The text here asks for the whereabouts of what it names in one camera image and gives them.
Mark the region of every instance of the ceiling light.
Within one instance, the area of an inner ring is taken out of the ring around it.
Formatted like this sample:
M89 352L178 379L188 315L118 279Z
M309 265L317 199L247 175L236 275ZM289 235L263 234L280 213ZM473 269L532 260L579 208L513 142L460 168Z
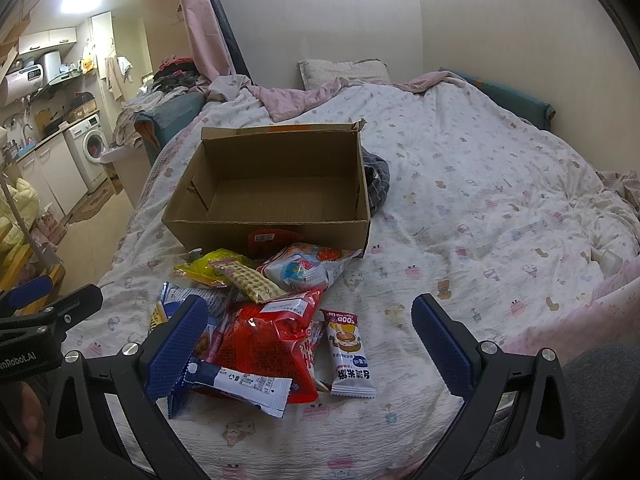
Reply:
M82 14L95 10L102 0L62 0L60 11L63 14Z

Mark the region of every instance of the plaid cloth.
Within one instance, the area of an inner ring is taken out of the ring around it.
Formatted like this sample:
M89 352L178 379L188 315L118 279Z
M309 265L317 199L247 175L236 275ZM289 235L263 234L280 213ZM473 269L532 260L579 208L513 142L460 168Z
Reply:
M607 189L612 190L629 202L636 210L636 216L640 218L640 181L638 174L629 170L627 173L619 171L596 171L596 175Z
M367 179L367 193L369 195L369 211L375 215L380 206L385 203L389 193L389 165L381 156L362 149L364 161L364 175Z

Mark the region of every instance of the rug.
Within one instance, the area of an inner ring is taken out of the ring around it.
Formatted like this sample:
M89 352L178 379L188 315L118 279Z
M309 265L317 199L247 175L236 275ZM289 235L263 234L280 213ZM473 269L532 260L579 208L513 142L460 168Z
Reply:
M69 224L75 224L82 220L88 220L98 214L102 206L113 196L113 186L109 179L105 180L100 187L91 195L87 195L77 209L71 213Z

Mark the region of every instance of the patterned bedsheet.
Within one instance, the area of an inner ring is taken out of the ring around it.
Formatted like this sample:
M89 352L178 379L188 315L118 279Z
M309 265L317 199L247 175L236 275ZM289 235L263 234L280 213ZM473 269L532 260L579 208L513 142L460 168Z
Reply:
M603 278L591 247L625 260L638 254L636 216L590 165L465 81L446 78L416 95L391 86L345 88L289 122L360 118L367 120L363 146L388 161L391 188L372 219L366 256L350 263L322 306L359 315L378 396L320 394L313 404L288 406L280 420L194 395L171 425L212 478L399 478L428 454L460 406L412 329L416 295L430 292L478 339L511 349L531 345L523 334L544 327L534 334L541 346L566 320L589 319L593 287ZM107 355L145 338L162 282L183 252L162 212L201 127L269 123L242 90L232 102L208 103L165 147L99 284L104 306L69 333L65 350ZM312 161L309 153L299 163ZM608 312L618 307L600 304ZM602 338L628 336L630 316L637 326L636 314L620 317ZM589 344L566 346L561 358ZM316 353L318 374L330 380L326 344ZM113 399L110 405L133 460L143 463L122 410Z

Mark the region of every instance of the metal screw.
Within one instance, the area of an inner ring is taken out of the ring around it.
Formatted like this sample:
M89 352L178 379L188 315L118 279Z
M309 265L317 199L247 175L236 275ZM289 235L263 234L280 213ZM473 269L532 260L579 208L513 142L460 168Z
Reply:
M65 355L65 361L67 363L75 363L80 358L80 352L78 350L72 350Z
M483 341L482 344L480 345L480 349L485 354L492 355L498 351L498 345L493 341Z
M127 343L122 347L124 355L135 355L138 352L138 343Z
M544 348L542 350L542 357L545 358L547 361L555 361L556 353L551 348Z

